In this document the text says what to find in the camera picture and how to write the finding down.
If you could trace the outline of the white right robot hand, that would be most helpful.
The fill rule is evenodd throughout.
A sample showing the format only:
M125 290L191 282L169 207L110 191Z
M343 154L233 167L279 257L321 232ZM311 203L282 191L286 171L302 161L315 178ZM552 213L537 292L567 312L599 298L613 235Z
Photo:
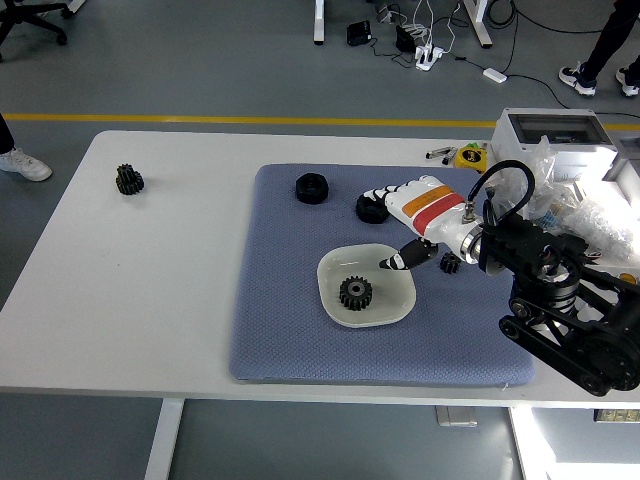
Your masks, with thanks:
M434 258L441 244L466 263L479 260L482 226L474 202L433 176L369 190L359 197L357 212L363 220L371 220L375 213L387 213L417 236L381 260L382 269L413 269Z

